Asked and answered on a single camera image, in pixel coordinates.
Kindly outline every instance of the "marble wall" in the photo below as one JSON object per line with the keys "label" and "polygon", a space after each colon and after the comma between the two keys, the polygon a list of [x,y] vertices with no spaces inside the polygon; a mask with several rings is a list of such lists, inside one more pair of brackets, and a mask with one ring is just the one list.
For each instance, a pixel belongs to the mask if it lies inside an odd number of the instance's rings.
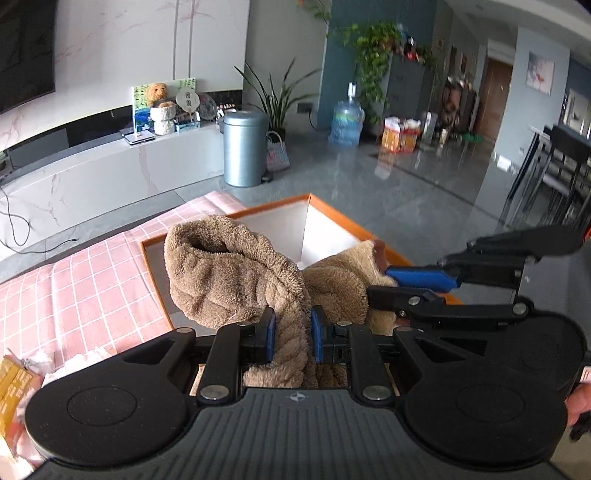
{"label": "marble wall", "polygon": [[250,0],[59,0],[56,91],[0,115],[0,150],[131,104],[133,85],[194,76],[197,90],[242,80]]}

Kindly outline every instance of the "fluffy towel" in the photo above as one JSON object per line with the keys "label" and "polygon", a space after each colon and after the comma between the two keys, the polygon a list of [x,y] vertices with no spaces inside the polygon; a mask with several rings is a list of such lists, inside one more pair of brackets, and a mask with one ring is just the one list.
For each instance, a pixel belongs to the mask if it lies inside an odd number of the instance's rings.
{"label": "fluffy towel", "polygon": [[[275,355],[268,365],[251,367],[250,387],[314,387],[304,382],[311,364],[310,296],[300,270],[276,252],[263,235],[227,217],[212,215],[174,225],[164,244],[170,294],[190,319],[211,328],[256,319],[275,310]],[[307,378],[313,379],[310,370]]]}
{"label": "fluffy towel", "polygon": [[390,335],[395,316],[370,310],[369,285],[395,286],[385,276],[384,243],[361,242],[303,272],[270,241],[227,217],[209,216],[172,227],[164,244],[170,293],[184,314],[201,325],[256,319],[269,305],[277,315],[275,355],[269,365],[244,373],[247,386],[338,387],[345,367],[316,365],[311,354],[310,306],[321,305],[331,323],[367,323]]}
{"label": "fluffy towel", "polygon": [[[312,305],[322,305],[330,323],[348,320],[367,324],[372,333],[392,334],[396,317],[370,309],[366,294],[370,285],[396,286],[393,278],[384,275],[384,248],[384,242],[368,240],[303,271]],[[347,371],[343,365],[316,365],[316,379],[320,388],[344,387]]]}

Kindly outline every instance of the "snack package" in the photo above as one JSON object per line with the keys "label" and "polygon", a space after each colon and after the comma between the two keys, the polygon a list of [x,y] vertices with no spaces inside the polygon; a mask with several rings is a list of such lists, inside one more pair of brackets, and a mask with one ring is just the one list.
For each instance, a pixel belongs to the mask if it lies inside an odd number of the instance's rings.
{"label": "snack package", "polygon": [[41,388],[42,377],[26,370],[13,356],[0,361],[0,436],[14,455],[24,430],[24,411],[29,399]]}

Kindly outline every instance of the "doorway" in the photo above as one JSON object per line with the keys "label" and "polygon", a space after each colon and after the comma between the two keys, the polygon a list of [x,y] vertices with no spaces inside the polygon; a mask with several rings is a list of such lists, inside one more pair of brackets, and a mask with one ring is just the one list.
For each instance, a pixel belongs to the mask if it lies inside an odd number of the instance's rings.
{"label": "doorway", "polygon": [[512,74],[511,65],[488,58],[474,131],[492,142],[501,129]]}

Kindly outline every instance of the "bag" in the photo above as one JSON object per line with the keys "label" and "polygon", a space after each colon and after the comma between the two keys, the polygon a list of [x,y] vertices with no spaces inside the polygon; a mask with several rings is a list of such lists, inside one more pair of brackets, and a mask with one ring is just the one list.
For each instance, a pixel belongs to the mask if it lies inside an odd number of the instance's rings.
{"label": "bag", "polygon": [[[273,143],[271,135],[276,135],[278,143]],[[267,133],[267,170],[270,172],[285,170],[290,167],[290,159],[285,150],[285,144],[276,132]]]}

